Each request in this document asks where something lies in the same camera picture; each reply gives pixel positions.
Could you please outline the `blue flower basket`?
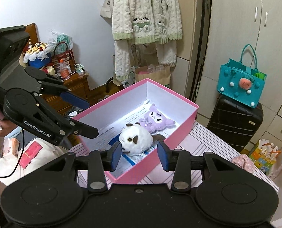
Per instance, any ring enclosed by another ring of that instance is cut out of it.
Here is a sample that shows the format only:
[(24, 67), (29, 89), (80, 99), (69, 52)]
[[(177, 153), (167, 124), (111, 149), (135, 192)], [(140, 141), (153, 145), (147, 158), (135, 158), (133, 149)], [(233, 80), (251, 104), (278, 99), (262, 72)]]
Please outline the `blue flower basket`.
[(39, 42), (32, 45), (29, 42), (28, 50), (23, 54), (23, 63), (42, 68), (50, 63), (52, 49), (53, 47), (48, 43)]

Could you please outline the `white canvas tote bag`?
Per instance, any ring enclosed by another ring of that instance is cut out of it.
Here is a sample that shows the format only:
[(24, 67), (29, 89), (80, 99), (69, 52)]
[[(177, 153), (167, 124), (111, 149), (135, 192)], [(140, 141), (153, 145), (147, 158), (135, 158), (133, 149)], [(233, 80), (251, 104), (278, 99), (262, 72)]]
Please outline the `white canvas tote bag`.
[(111, 19), (113, 13), (113, 4), (114, 0), (104, 0), (104, 3), (100, 10), (100, 16), (107, 19)]

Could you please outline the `black suitcase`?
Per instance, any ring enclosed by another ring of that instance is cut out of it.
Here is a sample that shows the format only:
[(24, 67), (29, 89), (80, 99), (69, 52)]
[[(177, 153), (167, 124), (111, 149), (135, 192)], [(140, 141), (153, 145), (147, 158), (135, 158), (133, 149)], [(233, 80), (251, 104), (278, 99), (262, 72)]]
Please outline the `black suitcase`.
[(225, 95), (219, 95), (207, 129), (241, 152), (263, 122), (262, 104), (251, 108)]

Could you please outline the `white brown plush dog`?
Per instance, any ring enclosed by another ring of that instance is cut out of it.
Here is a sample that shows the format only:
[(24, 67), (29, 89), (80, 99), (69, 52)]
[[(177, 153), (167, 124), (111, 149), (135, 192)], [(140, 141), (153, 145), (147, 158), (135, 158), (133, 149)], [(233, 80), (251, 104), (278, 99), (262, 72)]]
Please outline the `white brown plush dog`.
[(165, 137), (160, 134), (152, 135), (140, 123), (127, 123), (126, 127), (119, 135), (122, 152), (129, 156), (144, 153), (154, 142), (164, 140)]

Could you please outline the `colourful gift bag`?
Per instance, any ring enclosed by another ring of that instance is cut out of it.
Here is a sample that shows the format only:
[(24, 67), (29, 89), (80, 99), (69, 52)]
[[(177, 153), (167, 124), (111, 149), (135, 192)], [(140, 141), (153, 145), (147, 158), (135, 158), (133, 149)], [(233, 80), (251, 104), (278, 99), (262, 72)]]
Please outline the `colourful gift bag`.
[(249, 154), (249, 158), (255, 167), (260, 169), (264, 174), (268, 174), (280, 155), (281, 150), (277, 145), (274, 145), (268, 139), (260, 139), (255, 149)]

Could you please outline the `purple plush toy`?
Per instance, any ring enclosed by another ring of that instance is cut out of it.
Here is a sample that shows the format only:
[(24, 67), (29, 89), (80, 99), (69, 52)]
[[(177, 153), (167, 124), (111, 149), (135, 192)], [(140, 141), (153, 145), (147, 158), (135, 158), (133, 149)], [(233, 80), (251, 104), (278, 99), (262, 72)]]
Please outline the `purple plush toy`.
[(174, 120), (167, 118), (162, 112), (160, 112), (155, 104), (151, 105), (149, 111), (143, 118), (139, 119), (138, 123), (149, 133), (162, 131), (165, 128), (172, 127), (176, 124)]

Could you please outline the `teal felt tote bag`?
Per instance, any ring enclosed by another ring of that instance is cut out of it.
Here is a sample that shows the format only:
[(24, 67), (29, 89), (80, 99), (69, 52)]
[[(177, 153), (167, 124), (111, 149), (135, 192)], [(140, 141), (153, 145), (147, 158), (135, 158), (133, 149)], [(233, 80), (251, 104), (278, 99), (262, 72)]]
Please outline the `teal felt tote bag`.
[(244, 50), (250, 47), (253, 52), (255, 67), (251, 68), (243, 64), (243, 58), (239, 61), (229, 59), (221, 65), (217, 83), (217, 91), (251, 108), (256, 108), (263, 92), (267, 74), (258, 71), (258, 60), (254, 48), (247, 44)]

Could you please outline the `striped white tablecloth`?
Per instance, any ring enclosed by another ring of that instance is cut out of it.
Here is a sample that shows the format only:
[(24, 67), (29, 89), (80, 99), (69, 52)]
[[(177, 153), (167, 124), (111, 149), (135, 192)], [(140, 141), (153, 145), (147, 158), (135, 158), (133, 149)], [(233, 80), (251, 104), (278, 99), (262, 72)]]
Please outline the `striped white tablecloth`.
[[(156, 149), (157, 142), (154, 142), (154, 147), (150, 147), (143, 156), (146, 157)], [(209, 132), (203, 125), (198, 122), (194, 123), (194, 126), (187, 137), (175, 148), (186, 150), (191, 153), (191, 155), (195, 156), (203, 156), (205, 152), (213, 152), (220, 157), (225, 158), (228, 161), (232, 161), (233, 158), (239, 156), (239, 153), (232, 149), (228, 144), (222, 141), (219, 137), (214, 135), (212, 132)], [(89, 150), (83, 144), (78, 144), (71, 148), (69, 152), (74, 152), (77, 157), (87, 156), (89, 154)], [(108, 189), (110, 188), (112, 183), (118, 184), (159, 184), (166, 183), (168, 187), (171, 186), (171, 181), (174, 175), (173, 171), (164, 171), (162, 165), (160, 163), (157, 152), (154, 152), (154, 156), (158, 159), (157, 163), (154, 163), (153, 166), (150, 166), (149, 170), (146, 170), (147, 174), (142, 173), (142, 178), (137, 177), (136, 180), (133, 177), (129, 177), (128, 173), (136, 167), (141, 166), (137, 164), (136, 160), (129, 159), (126, 154), (123, 154), (117, 168), (114, 172), (105, 172), (105, 178), (108, 185)], [(120, 175), (117, 178), (119, 181), (114, 180), (114, 176), (118, 176), (118, 173), (126, 173), (124, 176), (128, 177), (127, 179), (120, 179)], [(264, 173), (262, 173), (259, 169), (255, 169), (253, 172), (254, 176), (262, 179), (266, 183), (270, 184), (276, 192), (279, 192), (278, 186), (275, 184), (273, 180), (267, 177)], [(202, 183), (202, 176), (200, 170), (192, 170), (192, 187), (197, 187), (200, 183)], [(81, 170), (78, 173), (77, 182), (81, 187), (86, 187), (87, 185), (87, 175), (86, 171)]]

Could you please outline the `pink floral scrunchie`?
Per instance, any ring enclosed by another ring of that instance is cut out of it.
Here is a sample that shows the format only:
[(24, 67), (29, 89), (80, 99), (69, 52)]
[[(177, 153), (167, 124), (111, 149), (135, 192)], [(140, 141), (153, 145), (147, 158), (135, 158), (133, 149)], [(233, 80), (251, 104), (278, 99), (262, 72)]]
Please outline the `pink floral scrunchie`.
[(238, 155), (237, 157), (233, 158), (231, 162), (251, 174), (255, 172), (256, 167), (253, 161), (246, 154)]

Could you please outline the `orange drink bottle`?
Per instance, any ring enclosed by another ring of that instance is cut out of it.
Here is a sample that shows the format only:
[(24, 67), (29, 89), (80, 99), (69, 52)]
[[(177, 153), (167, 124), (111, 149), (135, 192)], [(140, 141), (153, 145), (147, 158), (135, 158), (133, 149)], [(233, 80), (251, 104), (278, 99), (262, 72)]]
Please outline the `orange drink bottle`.
[(69, 70), (63, 59), (60, 59), (60, 74), (63, 80), (68, 80), (70, 78)]

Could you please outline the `cream knitted cardigan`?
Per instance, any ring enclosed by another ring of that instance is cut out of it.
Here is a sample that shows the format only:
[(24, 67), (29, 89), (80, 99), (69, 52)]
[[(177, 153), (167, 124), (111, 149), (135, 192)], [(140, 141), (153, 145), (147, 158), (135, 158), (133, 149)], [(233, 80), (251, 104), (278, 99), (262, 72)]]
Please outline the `cream knitted cardigan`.
[(158, 63), (175, 67), (177, 41), (183, 36), (179, 1), (114, 0), (112, 34), (117, 80), (124, 81), (129, 77), (133, 44), (154, 43)]

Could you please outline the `woven red handbag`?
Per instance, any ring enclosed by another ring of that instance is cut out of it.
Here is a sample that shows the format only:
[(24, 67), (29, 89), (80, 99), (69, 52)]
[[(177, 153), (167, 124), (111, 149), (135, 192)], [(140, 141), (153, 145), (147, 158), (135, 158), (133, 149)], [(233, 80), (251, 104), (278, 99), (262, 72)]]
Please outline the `woven red handbag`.
[[(65, 45), (65, 51), (57, 54), (56, 50), (58, 49), (59, 46), (61, 45)], [(71, 72), (75, 72), (76, 71), (76, 67), (75, 67), (75, 59), (74, 59), (74, 55), (73, 55), (73, 51), (72, 49), (69, 49), (68, 44), (66, 42), (59, 42), (54, 51), (53, 51), (53, 56), (51, 57), (51, 63), (53, 64), (54, 70), (56, 72), (60, 71), (60, 60), (63, 60), (63, 63), (67, 66), (70, 66), (70, 70)]]

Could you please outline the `cream wardrobe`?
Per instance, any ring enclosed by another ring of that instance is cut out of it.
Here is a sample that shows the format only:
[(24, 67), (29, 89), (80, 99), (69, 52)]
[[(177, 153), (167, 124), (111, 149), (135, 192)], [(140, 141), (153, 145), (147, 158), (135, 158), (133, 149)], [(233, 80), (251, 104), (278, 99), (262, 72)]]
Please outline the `cream wardrobe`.
[(263, 121), (246, 143), (260, 139), (282, 147), (282, 0), (211, 0), (206, 55), (196, 103), (207, 126), (217, 102), (221, 65), (229, 59), (267, 75), (260, 97)]

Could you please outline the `brown paper bag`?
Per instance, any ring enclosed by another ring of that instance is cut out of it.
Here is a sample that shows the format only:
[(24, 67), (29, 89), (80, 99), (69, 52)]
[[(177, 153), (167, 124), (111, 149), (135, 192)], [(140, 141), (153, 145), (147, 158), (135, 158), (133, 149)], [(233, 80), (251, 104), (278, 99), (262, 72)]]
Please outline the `brown paper bag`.
[(153, 64), (149, 66), (139, 67), (135, 70), (135, 82), (139, 82), (143, 79), (151, 79), (165, 87), (170, 86), (171, 71), (170, 66)]

